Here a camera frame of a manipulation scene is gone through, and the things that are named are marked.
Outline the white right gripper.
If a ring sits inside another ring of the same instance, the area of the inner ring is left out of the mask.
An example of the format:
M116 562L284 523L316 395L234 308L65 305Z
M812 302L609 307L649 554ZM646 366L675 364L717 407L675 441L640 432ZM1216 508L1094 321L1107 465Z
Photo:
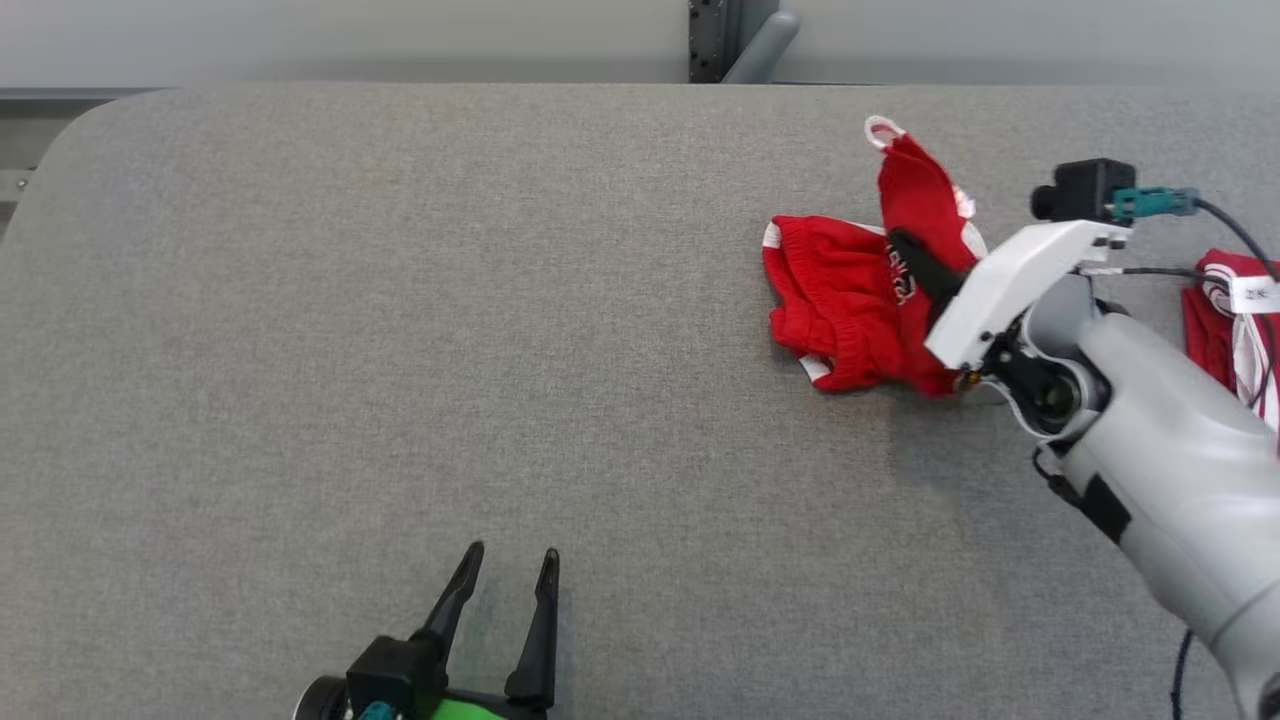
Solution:
M922 300L945 309L925 347L947 369L977 369L997 334L1083 263L1101 263L1132 229L1074 220L1025 225L970 265L950 265L906 229L888 233L891 288L899 309Z

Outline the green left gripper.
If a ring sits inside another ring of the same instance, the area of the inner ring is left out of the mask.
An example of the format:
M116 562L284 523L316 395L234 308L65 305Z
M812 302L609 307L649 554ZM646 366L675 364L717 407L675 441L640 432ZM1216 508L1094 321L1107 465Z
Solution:
M472 542L447 582L426 621L410 639L451 652L465 605L471 600L485 544ZM548 548L534 587L535 611L504 696L451 693L430 698L426 719L548 719L556 703L561 555Z

